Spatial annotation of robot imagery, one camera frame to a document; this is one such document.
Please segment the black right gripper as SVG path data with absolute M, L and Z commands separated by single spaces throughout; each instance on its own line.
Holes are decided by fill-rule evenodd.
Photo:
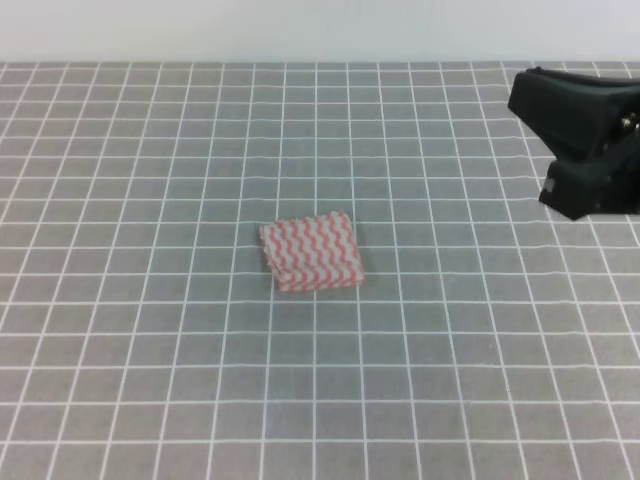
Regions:
M 539 201 L 579 220 L 639 212 L 639 81 L 529 68 L 509 110 L 553 153 Z

